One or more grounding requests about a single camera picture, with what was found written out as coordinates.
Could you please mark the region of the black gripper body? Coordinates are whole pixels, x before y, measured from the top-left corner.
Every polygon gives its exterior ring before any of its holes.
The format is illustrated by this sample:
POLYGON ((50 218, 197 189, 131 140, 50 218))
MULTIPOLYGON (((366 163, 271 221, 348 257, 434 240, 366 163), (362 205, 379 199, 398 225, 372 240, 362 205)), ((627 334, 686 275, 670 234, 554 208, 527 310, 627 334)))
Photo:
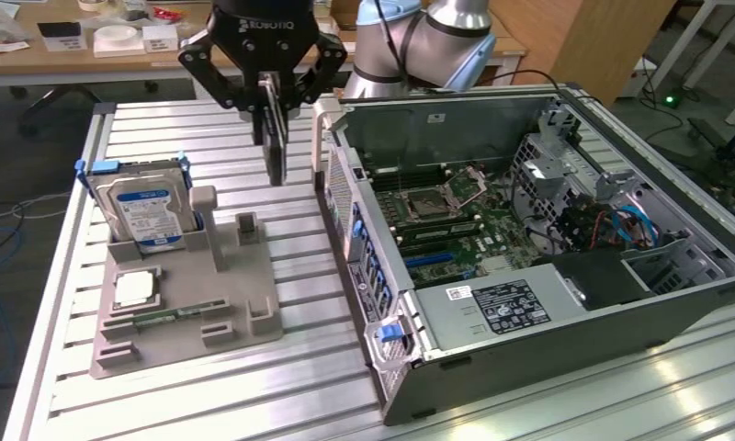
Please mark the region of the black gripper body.
POLYGON ((311 1, 215 1, 211 40, 245 73, 289 72, 317 41, 311 1))

